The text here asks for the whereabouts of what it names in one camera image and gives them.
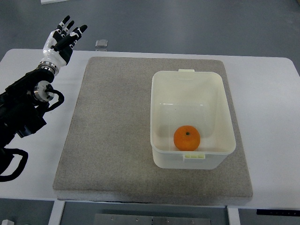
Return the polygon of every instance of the orange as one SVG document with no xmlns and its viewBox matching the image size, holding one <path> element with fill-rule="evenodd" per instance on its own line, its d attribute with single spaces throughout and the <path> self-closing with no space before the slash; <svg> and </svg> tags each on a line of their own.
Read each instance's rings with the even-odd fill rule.
<svg viewBox="0 0 300 225">
<path fill-rule="evenodd" d="M 200 134 L 195 127 L 186 125 L 175 131 L 173 140 L 180 151 L 194 151 L 200 145 Z"/>
</svg>

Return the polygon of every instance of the white plastic bin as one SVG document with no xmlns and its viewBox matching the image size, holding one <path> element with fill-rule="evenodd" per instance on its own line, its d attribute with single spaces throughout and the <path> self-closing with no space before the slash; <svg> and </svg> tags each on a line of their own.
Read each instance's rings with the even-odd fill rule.
<svg viewBox="0 0 300 225">
<path fill-rule="evenodd" d="M 191 125 L 201 136 L 195 151 L 180 151 L 177 128 Z M 214 169 L 236 147 L 223 81 L 213 72 L 159 71 L 152 79 L 150 141 L 161 168 Z"/>
</svg>

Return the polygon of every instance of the white table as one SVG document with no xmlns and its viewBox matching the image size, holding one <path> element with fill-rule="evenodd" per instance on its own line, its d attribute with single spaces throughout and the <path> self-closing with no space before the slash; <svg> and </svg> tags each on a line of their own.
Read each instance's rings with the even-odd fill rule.
<svg viewBox="0 0 300 225">
<path fill-rule="evenodd" d="M 65 102 L 46 113 L 47 125 L 8 145 L 29 153 L 16 180 L 0 183 L 1 198 L 55 200 L 52 184 L 75 109 L 85 66 L 93 56 L 214 59 L 225 65 L 246 154 L 253 199 L 242 208 L 300 209 L 300 77 L 286 58 L 74 51 L 53 87 Z M 0 92 L 34 70 L 41 50 L 13 49 L 0 63 Z"/>
</svg>

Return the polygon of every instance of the beige mat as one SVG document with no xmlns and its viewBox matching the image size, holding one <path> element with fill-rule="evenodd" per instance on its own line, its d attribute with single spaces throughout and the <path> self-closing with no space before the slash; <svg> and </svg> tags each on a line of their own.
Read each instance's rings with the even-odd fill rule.
<svg viewBox="0 0 300 225">
<path fill-rule="evenodd" d="M 153 75 L 213 71 L 223 78 L 237 148 L 214 170 L 161 169 L 150 144 Z M 89 60 L 53 188 L 63 200 L 243 204 L 252 187 L 221 61 L 94 57 Z"/>
</svg>

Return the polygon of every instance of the robotic arm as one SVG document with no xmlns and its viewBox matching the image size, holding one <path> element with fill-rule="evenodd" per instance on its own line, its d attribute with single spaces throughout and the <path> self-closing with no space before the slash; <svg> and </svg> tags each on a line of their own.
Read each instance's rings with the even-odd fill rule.
<svg viewBox="0 0 300 225">
<path fill-rule="evenodd" d="M 73 48 L 87 29 L 87 25 L 69 29 L 74 25 L 70 16 L 67 16 L 52 31 L 43 48 L 44 58 L 38 67 L 25 74 L 24 77 L 14 82 L 0 94 L 0 174 L 11 163 L 14 154 L 22 156 L 18 168 L 8 176 L 0 175 L 0 182 L 14 180 L 23 171 L 28 153 L 20 149 L 6 149 L 15 134 L 21 138 L 36 133 L 46 125 L 43 115 L 64 102 L 64 96 L 55 90 L 51 83 L 59 73 L 60 68 L 70 61 Z M 58 102 L 50 106 L 49 102 L 58 95 Z"/>
</svg>

